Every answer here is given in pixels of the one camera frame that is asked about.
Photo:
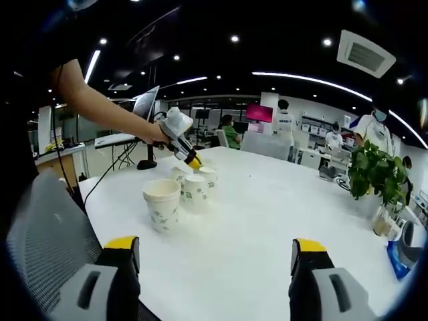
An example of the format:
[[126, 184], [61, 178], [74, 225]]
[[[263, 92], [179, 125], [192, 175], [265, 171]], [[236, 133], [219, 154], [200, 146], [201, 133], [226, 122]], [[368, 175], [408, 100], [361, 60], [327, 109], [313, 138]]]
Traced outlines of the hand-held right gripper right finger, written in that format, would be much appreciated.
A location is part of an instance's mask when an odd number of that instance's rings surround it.
[[317, 241], [293, 240], [290, 275], [291, 320], [378, 319], [364, 287]]

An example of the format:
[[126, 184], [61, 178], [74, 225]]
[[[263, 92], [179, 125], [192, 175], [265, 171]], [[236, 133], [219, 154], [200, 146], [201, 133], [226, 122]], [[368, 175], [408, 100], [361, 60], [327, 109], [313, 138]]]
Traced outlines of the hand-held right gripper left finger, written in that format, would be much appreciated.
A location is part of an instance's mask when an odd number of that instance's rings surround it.
[[60, 289], [52, 320], [137, 320], [140, 284], [139, 237], [109, 241], [93, 264], [78, 270]]

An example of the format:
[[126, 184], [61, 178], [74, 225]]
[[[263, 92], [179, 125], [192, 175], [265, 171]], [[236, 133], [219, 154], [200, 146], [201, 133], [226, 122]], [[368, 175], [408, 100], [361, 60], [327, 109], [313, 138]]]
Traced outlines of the person's left hand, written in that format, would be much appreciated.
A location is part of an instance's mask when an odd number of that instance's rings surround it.
[[170, 138], [161, 130], [160, 126], [149, 123], [145, 126], [138, 137], [157, 149], [163, 150], [170, 143]]

